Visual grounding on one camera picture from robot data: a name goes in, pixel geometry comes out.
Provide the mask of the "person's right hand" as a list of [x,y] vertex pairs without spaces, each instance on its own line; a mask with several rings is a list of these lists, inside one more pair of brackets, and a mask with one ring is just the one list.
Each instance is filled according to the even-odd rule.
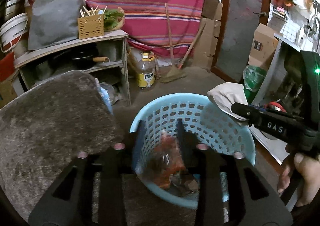
[[302,153],[290,154],[284,159],[281,168],[282,172],[277,184],[278,193],[283,193],[289,187],[293,170],[296,170],[303,180],[296,207],[311,204],[319,191],[319,154],[315,158]]

